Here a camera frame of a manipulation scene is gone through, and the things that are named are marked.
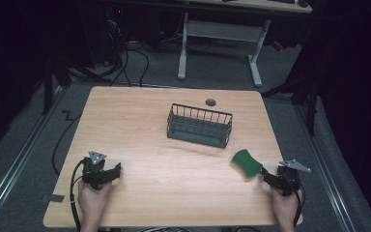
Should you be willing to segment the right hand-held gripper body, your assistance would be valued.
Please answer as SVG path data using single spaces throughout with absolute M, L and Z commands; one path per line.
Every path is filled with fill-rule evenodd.
M 303 165 L 295 159 L 282 160 L 277 167 L 277 177 L 282 181 L 280 190 L 283 196 L 290 195 L 300 188 L 299 172 L 311 172 L 311 168 Z

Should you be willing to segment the black metal stand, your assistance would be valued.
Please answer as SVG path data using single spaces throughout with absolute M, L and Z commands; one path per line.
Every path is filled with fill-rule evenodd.
M 49 56 L 44 66 L 44 102 L 43 115 L 46 115 L 53 105 L 53 80 L 56 80 L 60 87 L 70 87 L 71 78 L 68 72 L 69 68 L 73 68 L 87 77 L 98 82 L 108 82 L 107 79 L 100 75 L 91 72 L 74 61 L 59 55 Z
M 265 93 L 263 98 L 269 98 L 278 93 L 292 93 L 292 104 L 307 104 L 307 114 L 305 124 L 308 132 L 314 136 L 314 120 L 317 113 L 316 104 L 318 97 L 319 80 L 316 77 L 300 77 L 279 85 Z

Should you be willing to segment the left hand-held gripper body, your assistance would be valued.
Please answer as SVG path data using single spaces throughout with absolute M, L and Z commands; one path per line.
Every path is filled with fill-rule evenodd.
M 102 187 L 113 181 L 112 172 L 104 171 L 106 155 L 95 151 L 89 151 L 89 157 L 84 159 L 82 180 L 93 189 Z

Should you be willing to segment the green and yellow sponge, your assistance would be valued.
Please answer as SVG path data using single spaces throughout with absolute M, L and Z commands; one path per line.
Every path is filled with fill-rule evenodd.
M 261 173 L 263 164 L 250 155 L 246 149 L 238 151 L 231 163 L 241 172 L 243 179 L 249 181 Z

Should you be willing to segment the person's left hand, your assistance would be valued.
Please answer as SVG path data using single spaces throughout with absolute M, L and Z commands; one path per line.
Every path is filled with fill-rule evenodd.
M 107 183 L 102 189 L 93 189 L 83 181 L 78 183 L 78 204 L 84 216 L 84 225 L 99 225 L 111 187 L 112 184 Z

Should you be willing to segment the person's right hand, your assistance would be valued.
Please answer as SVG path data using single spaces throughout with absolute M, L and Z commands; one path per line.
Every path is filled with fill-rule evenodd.
M 281 224 L 294 225 L 297 209 L 302 198 L 302 191 L 283 196 L 279 189 L 271 188 L 272 207 L 278 226 Z

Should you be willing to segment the dark wire basket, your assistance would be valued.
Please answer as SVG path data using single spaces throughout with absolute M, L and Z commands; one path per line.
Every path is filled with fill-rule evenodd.
M 179 103 L 171 105 L 167 136 L 224 149 L 232 132 L 233 115 Z

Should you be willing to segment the white-legged desk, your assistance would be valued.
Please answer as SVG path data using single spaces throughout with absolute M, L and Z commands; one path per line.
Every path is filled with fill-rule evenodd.
M 243 10 L 265 10 L 271 13 L 311 14 L 312 8 L 308 0 L 185 0 L 191 3 L 212 4 L 221 7 L 239 7 Z M 184 13 L 182 50 L 179 60 L 178 78 L 186 78 L 187 39 L 189 37 L 220 39 L 238 42 L 256 43 L 254 52 L 247 56 L 252 79 L 256 87 L 262 86 L 258 71 L 257 59 L 267 36 L 271 21 L 266 19 L 262 26 L 234 25 L 225 22 L 189 19 Z

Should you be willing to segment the aluminium floor rail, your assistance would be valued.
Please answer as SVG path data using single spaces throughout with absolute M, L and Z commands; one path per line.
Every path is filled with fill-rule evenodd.
M 302 109 L 301 106 L 297 105 L 294 105 L 294 110 L 300 119 L 301 127 L 306 134 L 308 142 L 310 143 L 312 157 L 316 162 L 315 169 L 319 173 L 320 179 L 328 195 L 330 205 L 332 206 L 332 209 L 335 212 L 338 222 L 342 228 L 342 231 L 356 232 L 355 225 L 350 217 L 344 199 L 341 193 L 339 192 L 338 187 L 334 182 L 330 171 L 328 170 L 327 163 L 324 159 L 322 150 L 317 142 L 317 139 L 314 135 L 312 135 L 309 132 L 309 129 L 307 128 L 304 110 Z
M 0 209 L 15 185 L 50 117 L 52 108 L 63 98 L 67 87 L 56 87 L 54 101 L 43 113 L 44 91 L 39 88 L 24 109 L 11 122 L 0 142 Z

